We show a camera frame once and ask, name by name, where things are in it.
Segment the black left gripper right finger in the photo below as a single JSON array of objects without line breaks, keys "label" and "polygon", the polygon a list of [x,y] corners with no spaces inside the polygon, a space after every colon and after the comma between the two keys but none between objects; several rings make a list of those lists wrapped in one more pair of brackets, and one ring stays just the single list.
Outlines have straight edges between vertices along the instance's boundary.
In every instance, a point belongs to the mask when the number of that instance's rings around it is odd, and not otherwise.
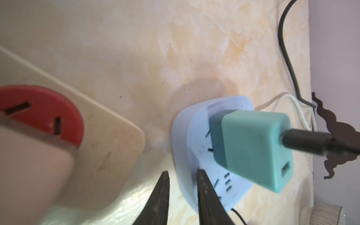
[{"label": "black left gripper right finger", "polygon": [[197,170],[198,214],[201,225],[234,225],[203,169]]}]

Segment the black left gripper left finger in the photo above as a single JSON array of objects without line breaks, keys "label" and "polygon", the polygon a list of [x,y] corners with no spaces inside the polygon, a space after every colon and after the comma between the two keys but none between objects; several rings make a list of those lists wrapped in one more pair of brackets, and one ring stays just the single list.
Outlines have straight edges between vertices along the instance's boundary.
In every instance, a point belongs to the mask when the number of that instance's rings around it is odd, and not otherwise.
[{"label": "black left gripper left finger", "polygon": [[133,225],[167,225],[170,199],[168,171],[160,175],[145,207]]}]

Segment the pink USB charger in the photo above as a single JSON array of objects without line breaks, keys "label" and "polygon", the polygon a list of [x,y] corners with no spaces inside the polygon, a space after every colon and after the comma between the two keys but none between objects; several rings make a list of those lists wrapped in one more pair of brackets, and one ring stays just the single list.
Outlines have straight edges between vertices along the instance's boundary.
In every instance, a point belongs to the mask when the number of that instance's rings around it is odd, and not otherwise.
[{"label": "pink USB charger", "polygon": [[77,147],[1,113],[1,224],[36,225],[75,166]]}]

